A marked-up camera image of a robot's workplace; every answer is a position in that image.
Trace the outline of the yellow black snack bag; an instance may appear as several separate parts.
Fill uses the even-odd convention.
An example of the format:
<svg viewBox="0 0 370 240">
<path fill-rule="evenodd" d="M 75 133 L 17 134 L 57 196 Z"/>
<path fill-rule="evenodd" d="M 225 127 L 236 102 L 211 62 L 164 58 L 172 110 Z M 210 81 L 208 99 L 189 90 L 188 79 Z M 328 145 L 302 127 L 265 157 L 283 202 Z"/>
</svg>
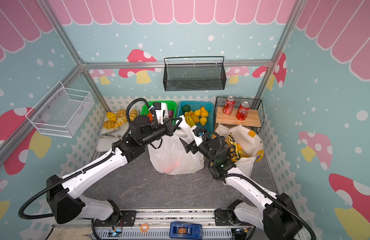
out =
<svg viewBox="0 0 370 240">
<path fill-rule="evenodd" d="M 225 139 L 224 147 L 227 150 L 228 158 L 234 163 L 245 156 L 245 153 L 241 145 L 236 142 L 232 133 L 230 133 L 228 137 Z"/>
</svg>

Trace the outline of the white canvas tote bag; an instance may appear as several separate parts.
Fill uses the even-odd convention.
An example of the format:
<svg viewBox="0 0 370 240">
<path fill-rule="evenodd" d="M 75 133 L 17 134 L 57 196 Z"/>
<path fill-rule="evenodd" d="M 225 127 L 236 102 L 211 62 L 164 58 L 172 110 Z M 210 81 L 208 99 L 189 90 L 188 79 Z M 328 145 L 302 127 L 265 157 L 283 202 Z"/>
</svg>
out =
<svg viewBox="0 0 370 240">
<path fill-rule="evenodd" d="M 236 142 L 241 145 L 245 153 L 245 156 L 234 164 L 246 176 L 250 177 L 254 163 L 261 161 L 264 156 L 263 141 L 259 137 L 259 135 L 255 131 L 243 127 L 242 125 L 229 128 L 219 124 L 215 132 L 218 133 L 220 136 L 224 136 L 225 139 L 230 133 L 232 133 Z"/>
</svg>

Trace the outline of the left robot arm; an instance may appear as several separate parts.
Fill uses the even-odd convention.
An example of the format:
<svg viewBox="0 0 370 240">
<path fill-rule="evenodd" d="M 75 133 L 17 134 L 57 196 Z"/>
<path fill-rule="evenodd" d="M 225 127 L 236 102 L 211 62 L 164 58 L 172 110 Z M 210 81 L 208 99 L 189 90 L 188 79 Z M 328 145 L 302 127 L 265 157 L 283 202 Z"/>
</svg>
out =
<svg viewBox="0 0 370 240">
<path fill-rule="evenodd" d="M 83 192 L 112 171 L 132 162 L 145 152 L 146 146 L 173 136 L 185 118 L 169 118 L 162 103 L 149 105 L 146 99 L 132 101 L 126 109 L 128 129 L 122 138 L 112 143 L 111 149 L 98 159 L 75 172 L 59 178 L 53 175 L 45 189 L 27 200 L 19 209 L 18 216 L 24 220 L 53 217 L 58 224 L 75 219 L 91 219 L 118 225 L 122 213 L 112 200 L 99 201 L 83 196 Z M 35 200 L 46 195 L 50 214 L 27 215 L 25 210 Z"/>
</svg>

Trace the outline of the white plastic grocery bag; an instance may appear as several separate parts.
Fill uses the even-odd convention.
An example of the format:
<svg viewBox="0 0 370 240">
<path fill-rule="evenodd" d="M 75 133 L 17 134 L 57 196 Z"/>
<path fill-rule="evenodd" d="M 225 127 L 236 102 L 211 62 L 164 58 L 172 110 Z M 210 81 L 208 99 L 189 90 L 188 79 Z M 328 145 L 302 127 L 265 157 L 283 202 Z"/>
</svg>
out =
<svg viewBox="0 0 370 240">
<path fill-rule="evenodd" d="M 186 144 L 194 141 L 194 133 L 191 127 L 186 123 L 185 117 L 181 116 L 179 130 L 174 132 L 173 136 L 164 136 L 161 140 L 153 142 L 148 146 L 150 161 L 156 171 L 168 175 L 193 174 L 204 167 L 204 157 L 197 152 L 192 154 L 185 151 Z"/>
</svg>

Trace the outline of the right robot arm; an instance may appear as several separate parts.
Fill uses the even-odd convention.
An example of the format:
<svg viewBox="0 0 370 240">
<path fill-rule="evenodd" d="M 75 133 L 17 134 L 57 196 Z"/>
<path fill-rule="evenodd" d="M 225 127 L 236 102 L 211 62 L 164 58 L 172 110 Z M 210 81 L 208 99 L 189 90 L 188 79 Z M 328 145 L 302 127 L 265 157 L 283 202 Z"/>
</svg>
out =
<svg viewBox="0 0 370 240">
<path fill-rule="evenodd" d="M 287 194 L 278 195 L 244 173 L 239 161 L 245 151 L 232 134 L 225 138 L 214 131 L 188 125 L 182 130 L 189 133 L 191 139 L 190 143 L 181 141 L 185 151 L 202 154 L 215 180 L 235 188 L 256 206 L 255 210 L 251 210 L 244 202 L 232 204 L 234 220 L 262 229 L 270 240 L 292 240 L 303 229 L 308 231 L 311 239 L 317 238 L 312 227 L 298 215 Z"/>
</svg>

